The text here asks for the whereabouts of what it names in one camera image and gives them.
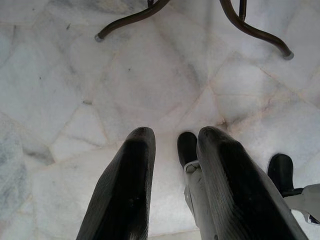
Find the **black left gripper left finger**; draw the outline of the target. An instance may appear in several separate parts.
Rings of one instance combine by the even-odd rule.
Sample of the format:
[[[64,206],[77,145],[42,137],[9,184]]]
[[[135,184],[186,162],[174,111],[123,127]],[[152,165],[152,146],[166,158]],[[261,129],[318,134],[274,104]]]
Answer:
[[[156,155],[154,131],[138,127],[97,181],[78,240],[146,240]]]

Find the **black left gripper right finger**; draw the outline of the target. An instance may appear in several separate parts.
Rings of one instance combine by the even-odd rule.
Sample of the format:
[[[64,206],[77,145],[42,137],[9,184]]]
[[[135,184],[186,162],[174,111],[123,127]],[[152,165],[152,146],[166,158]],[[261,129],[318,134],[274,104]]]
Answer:
[[[219,240],[306,240],[267,174],[240,142],[213,127],[197,138],[209,208]]]

